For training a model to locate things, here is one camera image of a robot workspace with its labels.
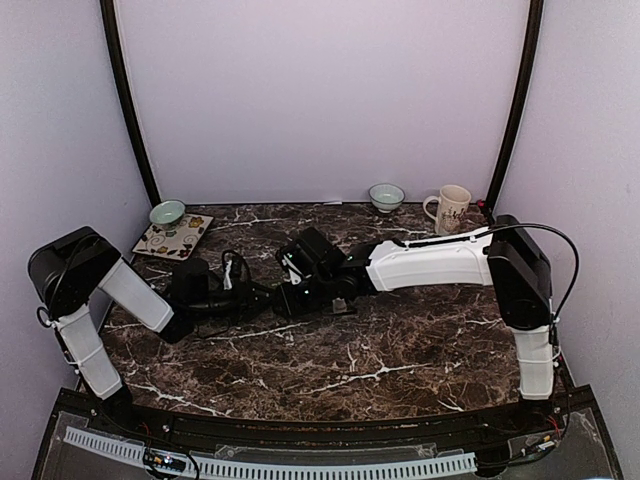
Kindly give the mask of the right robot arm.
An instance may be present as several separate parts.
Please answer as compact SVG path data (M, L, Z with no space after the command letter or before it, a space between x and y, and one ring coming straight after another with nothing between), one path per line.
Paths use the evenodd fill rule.
M446 237L374 241L343 252L310 227L278 250L288 281L274 294L273 310L294 318L336 300L409 287L480 285L494 289L499 312L516 343L523 399L510 413L521 434L534 432L549 416L554 389L550 262L511 215L491 227Z

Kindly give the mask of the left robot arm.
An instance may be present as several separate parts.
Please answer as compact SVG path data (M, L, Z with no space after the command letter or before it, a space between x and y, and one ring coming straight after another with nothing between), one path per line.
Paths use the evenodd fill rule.
M176 344L206 320L251 317L269 308L272 289L253 280L239 253L225 251L222 263L224 273L218 276L205 260L189 258L159 291L89 226L30 256L27 273L41 302L38 321L54 330L87 391L106 402L101 417L120 436L134 435L141 415L125 401L131 394L104 346L105 320L93 317L93 298L104 298L108 310L118 307L162 341Z

